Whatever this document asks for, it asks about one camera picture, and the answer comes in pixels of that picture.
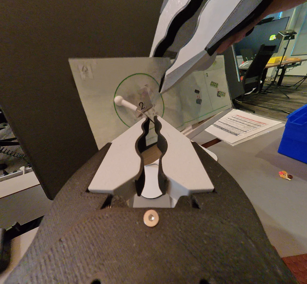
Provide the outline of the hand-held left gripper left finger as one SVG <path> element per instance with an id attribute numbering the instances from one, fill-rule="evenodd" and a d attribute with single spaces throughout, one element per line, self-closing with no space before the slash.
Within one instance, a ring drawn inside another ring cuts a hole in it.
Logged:
<path id="1" fill-rule="evenodd" d="M 145 184 L 144 158 L 149 118 L 142 118 L 111 143 L 88 190 L 122 198 L 132 208 L 135 195 L 140 196 Z"/>

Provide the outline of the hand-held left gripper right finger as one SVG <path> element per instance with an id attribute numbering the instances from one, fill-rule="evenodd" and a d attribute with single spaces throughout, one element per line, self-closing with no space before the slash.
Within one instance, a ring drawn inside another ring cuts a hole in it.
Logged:
<path id="1" fill-rule="evenodd" d="M 200 148 L 200 152 L 205 151 L 160 116 L 154 117 L 154 124 L 161 152 L 158 185 L 163 195 L 168 194 L 171 208 L 182 196 L 212 192 L 213 183 L 195 147 Z"/>

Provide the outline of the white monitor stand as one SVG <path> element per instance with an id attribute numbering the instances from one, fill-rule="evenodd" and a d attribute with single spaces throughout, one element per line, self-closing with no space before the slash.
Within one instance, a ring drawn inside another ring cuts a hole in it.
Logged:
<path id="1" fill-rule="evenodd" d="M 123 107 L 126 107 L 132 110 L 134 113 L 136 113 L 138 116 L 142 118 L 147 117 L 149 121 L 153 123 L 153 119 L 151 119 L 148 115 L 146 115 L 144 112 L 139 110 L 136 105 L 133 105 L 132 103 L 126 101 L 122 96 L 116 96 L 114 98 L 114 103 L 117 106 L 123 106 Z M 206 128 L 208 128 L 210 125 L 215 123 L 217 120 L 224 117 L 231 110 L 232 109 L 227 109 L 212 117 L 205 119 L 202 122 L 188 126 L 184 130 L 182 130 L 181 133 L 191 140 L 194 137 L 196 137 L 198 134 L 200 134 L 202 131 L 204 131 Z M 161 190 L 158 189 L 157 173 L 158 173 L 159 160 L 155 156 L 154 156 L 154 160 L 155 160 L 154 162 L 150 161 L 148 165 L 145 165 L 145 173 L 149 173 L 149 175 L 146 176 L 146 181 L 145 181 L 145 186 L 142 192 L 142 196 L 146 199 L 156 199 L 162 196 Z"/>

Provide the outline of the toy instruction booklet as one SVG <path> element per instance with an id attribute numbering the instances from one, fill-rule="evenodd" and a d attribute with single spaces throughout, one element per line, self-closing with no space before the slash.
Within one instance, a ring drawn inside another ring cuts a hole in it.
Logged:
<path id="1" fill-rule="evenodd" d="M 211 67 L 196 71 L 163 94 L 159 93 L 169 58 L 71 58 L 75 84 L 98 148 L 111 142 L 144 116 L 114 103 L 116 96 L 143 109 L 152 120 L 158 115 L 178 131 L 233 105 L 225 74 L 224 56 Z"/>

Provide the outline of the large black display screen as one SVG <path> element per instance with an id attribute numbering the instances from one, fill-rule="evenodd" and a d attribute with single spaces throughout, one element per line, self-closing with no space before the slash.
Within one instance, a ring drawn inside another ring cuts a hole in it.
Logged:
<path id="1" fill-rule="evenodd" d="M 284 31 L 288 22 L 289 17 L 284 17 L 256 25 L 247 37 L 235 44 L 236 55 L 243 56 L 244 50 L 257 54 L 261 45 L 276 46 L 275 53 L 277 53 L 282 42 L 279 31 Z"/>

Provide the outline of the black office chair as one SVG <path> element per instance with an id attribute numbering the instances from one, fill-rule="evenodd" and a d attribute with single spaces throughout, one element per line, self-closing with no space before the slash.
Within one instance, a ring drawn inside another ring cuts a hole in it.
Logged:
<path id="1" fill-rule="evenodd" d="M 258 53 L 248 67 L 243 77 L 244 93 L 236 99 L 238 102 L 243 102 L 245 95 L 258 94 L 261 90 L 261 79 L 265 66 L 269 59 L 274 54 L 276 45 L 261 45 Z"/>

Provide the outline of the laminated paper sheet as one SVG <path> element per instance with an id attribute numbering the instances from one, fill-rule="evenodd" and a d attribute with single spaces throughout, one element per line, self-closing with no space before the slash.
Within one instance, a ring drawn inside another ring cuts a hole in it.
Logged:
<path id="1" fill-rule="evenodd" d="M 283 127 L 285 124 L 241 110 L 232 110 L 205 129 L 207 133 L 232 146 Z"/>

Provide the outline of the wooden side desk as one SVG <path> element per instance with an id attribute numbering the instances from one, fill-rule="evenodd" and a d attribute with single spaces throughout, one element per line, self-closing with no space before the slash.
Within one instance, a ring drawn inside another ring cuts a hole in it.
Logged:
<path id="1" fill-rule="evenodd" d="M 285 60 L 278 63 L 267 63 L 264 67 L 265 69 L 278 67 L 278 66 L 285 66 L 285 65 L 293 65 L 293 64 L 299 64 L 301 65 L 303 62 L 307 61 L 307 59 L 299 59 L 299 58 L 291 58 L 290 60 Z M 249 62 L 244 62 L 243 64 L 239 65 L 239 70 L 247 70 L 248 67 L 251 65 Z"/>

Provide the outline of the white floor power strip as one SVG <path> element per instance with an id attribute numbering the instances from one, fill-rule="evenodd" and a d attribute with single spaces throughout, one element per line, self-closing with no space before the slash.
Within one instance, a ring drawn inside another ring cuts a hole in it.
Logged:
<path id="1" fill-rule="evenodd" d="M 33 169 L 31 167 L 26 167 L 26 173 L 30 173 L 33 172 Z M 2 174 L 0 176 L 0 182 L 17 177 L 17 176 L 21 176 L 22 175 L 22 171 L 20 171 L 20 169 L 18 169 L 17 171 L 13 171 L 13 172 L 5 172 L 4 174 Z"/>

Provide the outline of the blue storage bin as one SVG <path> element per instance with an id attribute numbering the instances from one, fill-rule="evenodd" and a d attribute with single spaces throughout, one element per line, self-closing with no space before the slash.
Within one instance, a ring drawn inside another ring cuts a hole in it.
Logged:
<path id="1" fill-rule="evenodd" d="M 287 116 L 278 153 L 307 163 L 307 105 Z"/>

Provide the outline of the black monitor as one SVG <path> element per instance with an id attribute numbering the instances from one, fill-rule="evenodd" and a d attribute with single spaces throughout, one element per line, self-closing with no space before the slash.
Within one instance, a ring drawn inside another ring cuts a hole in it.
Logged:
<path id="1" fill-rule="evenodd" d="M 163 0 L 1 0 L 1 109 L 48 199 L 98 147 L 69 58 L 148 57 Z"/>

